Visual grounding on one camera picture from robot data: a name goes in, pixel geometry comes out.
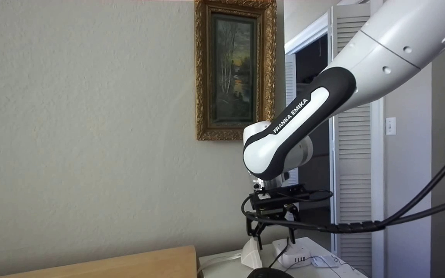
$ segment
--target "framed painting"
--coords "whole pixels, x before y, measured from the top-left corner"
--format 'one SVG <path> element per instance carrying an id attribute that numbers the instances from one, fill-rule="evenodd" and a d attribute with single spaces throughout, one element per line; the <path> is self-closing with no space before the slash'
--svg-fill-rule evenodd
<path id="1" fill-rule="evenodd" d="M 196 0 L 196 138 L 239 141 L 273 118 L 275 0 Z"/>

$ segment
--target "table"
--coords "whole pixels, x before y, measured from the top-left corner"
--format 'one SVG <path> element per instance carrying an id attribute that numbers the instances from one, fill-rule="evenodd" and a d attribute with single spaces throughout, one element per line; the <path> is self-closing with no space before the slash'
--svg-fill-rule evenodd
<path id="1" fill-rule="evenodd" d="M 326 249 L 318 246 L 315 241 L 309 238 L 303 238 L 306 243 L 310 255 L 330 255 Z M 199 258 L 199 264 L 204 274 L 204 278 L 245 278 L 252 272 L 252 269 L 242 266 L 239 260 L 232 260 L 239 255 L 239 250 L 235 252 L 225 252 L 225 253 L 216 253 L 210 257 Z M 269 266 L 275 258 L 275 250 L 272 244 L 262 246 L 262 250 L 259 253 L 262 264 Z M 279 263 L 273 264 L 273 269 L 284 270 Z M 287 270 L 289 275 L 295 278 L 366 278 L 361 272 L 355 270 L 349 264 L 343 264 L 337 269 L 315 269 L 313 266 L 300 267 L 300 269 L 290 269 Z"/>
<path id="2" fill-rule="evenodd" d="M 9 275 L 6 278 L 196 278 L 194 247 L 174 247 L 91 263 Z"/>

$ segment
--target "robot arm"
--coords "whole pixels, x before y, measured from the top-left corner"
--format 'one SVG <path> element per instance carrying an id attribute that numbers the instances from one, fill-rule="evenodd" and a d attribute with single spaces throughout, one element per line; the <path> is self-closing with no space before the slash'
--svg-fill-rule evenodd
<path id="1" fill-rule="evenodd" d="M 386 2 L 312 82 L 309 98 L 298 96 L 270 124 L 255 124 L 244 131 L 247 170 L 272 179 L 304 164 L 312 153 L 307 135 L 315 127 L 391 93 L 442 50 L 445 0 Z"/>

